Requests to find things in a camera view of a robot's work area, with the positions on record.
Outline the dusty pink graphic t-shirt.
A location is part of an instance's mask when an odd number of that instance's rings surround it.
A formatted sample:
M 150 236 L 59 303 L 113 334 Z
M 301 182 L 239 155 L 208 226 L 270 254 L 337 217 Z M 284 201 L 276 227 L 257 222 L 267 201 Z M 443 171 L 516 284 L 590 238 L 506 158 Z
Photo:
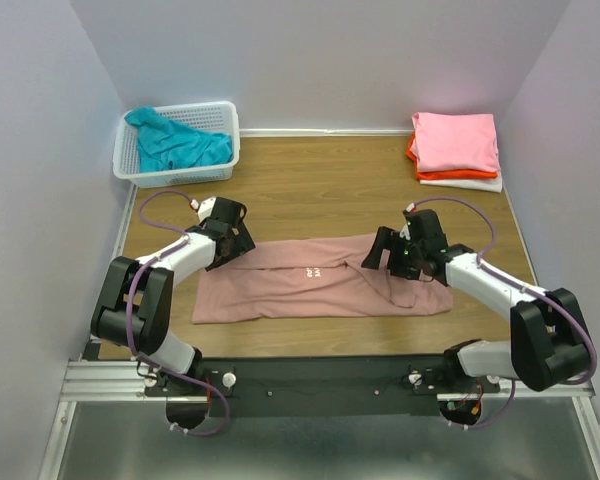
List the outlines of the dusty pink graphic t-shirt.
M 366 269 L 371 234 L 262 242 L 200 276 L 192 321 L 429 316 L 452 309 L 451 292 L 426 277 Z

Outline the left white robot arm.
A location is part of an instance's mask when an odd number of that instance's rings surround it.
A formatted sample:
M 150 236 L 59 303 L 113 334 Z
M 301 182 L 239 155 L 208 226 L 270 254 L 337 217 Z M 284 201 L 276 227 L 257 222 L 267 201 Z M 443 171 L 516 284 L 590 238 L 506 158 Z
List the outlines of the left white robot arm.
M 170 330 L 175 287 L 255 248 L 244 204 L 223 197 L 187 201 L 198 216 L 196 225 L 155 225 L 177 233 L 175 242 L 149 255 L 118 256 L 110 262 L 90 325 L 98 339 L 127 347 L 141 360 L 168 370 L 168 384 L 181 395 L 200 387 L 203 356 Z

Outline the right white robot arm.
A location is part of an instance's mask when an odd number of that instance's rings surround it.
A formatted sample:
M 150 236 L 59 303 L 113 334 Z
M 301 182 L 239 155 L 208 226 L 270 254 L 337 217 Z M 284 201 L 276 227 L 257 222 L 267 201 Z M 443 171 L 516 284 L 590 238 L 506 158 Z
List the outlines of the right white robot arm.
M 377 270 L 385 263 L 392 276 L 426 277 L 470 295 L 509 323 L 506 341 L 470 340 L 446 350 L 439 371 L 447 389 L 460 392 L 492 376 L 541 392 L 590 377 L 597 356 L 573 293 L 528 285 L 469 247 L 449 244 L 430 209 L 405 211 L 404 217 L 400 231 L 378 229 L 363 267 Z

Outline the folded orange t-shirt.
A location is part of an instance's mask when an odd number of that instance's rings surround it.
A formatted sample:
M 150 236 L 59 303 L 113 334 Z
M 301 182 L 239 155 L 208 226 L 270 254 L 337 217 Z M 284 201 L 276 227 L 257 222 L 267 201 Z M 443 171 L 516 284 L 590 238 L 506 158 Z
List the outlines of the folded orange t-shirt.
M 412 161 L 414 165 L 415 178 L 417 180 L 494 180 L 498 176 L 496 172 L 485 172 L 474 169 L 452 169 L 433 172 L 420 172 L 418 170 L 418 157 L 413 151 L 414 142 L 415 134 L 412 133 L 405 149 L 405 155 Z

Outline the teal t-shirt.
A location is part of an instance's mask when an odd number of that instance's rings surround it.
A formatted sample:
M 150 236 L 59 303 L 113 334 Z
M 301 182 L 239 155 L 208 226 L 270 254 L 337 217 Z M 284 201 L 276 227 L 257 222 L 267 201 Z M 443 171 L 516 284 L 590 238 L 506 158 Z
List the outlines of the teal t-shirt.
M 132 110 L 124 121 L 136 130 L 140 173 L 224 165 L 233 158 L 229 135 L 195 129 L 152 107 Z

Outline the folded light pink t-shirt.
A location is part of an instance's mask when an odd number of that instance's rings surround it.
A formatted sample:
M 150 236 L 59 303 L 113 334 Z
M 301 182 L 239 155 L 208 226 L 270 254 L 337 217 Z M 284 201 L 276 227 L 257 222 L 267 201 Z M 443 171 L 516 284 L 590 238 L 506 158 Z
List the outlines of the folded light pink t-shirt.
M 500 168 L 492 114 L 412 115 L 415 138 L 410 151 L 419 172 L 475 170 L 497 174 Z

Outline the folded white t-shirt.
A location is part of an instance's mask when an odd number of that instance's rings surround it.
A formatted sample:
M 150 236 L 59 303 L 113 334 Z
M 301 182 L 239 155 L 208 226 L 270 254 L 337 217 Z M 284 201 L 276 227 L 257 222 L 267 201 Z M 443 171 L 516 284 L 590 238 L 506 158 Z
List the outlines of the folded white t-shirt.
M 501 193 L 503 190 L 503 181 L 500 174 L 497 174 L 494 179 L 420 180 L 419 183 L 426 186 L 479 190 L 493 193 Z

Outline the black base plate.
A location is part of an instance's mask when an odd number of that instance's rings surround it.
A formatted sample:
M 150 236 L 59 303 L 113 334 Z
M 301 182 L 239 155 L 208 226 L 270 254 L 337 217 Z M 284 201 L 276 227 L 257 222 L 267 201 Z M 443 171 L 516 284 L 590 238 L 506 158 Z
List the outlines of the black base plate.
M 499 390 L 441 354 L 208 357 L 202 368 L 215 392 L 159 372 L 145 393 L 166 400 L 169 420 L 198 426 L 204 417 L 224 416 L 438 416 L 448 400 L 456 402 L 458 420 L 470 420 L 480 395 Z

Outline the aluminium frame rail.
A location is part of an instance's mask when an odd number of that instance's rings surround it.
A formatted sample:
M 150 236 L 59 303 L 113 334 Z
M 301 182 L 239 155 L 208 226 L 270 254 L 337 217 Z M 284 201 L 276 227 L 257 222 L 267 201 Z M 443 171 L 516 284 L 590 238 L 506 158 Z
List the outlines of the aluminium frame rail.
M 600 419 L 591 399 L 591 386 L 554 387 L 542 393 L 523 385 L 516 388 L 518 400 L 568 398 L 578 420 L 592 461 L 595 477 L 600 479 Z M 66 456 L 70 429 L 80 402 L 149 402 L 143 380 L 136 375 L 131 361 L 88 361 L 84 358 L 68 363 L 51 434 L 43 457 L 40 479 L 58 479 Z

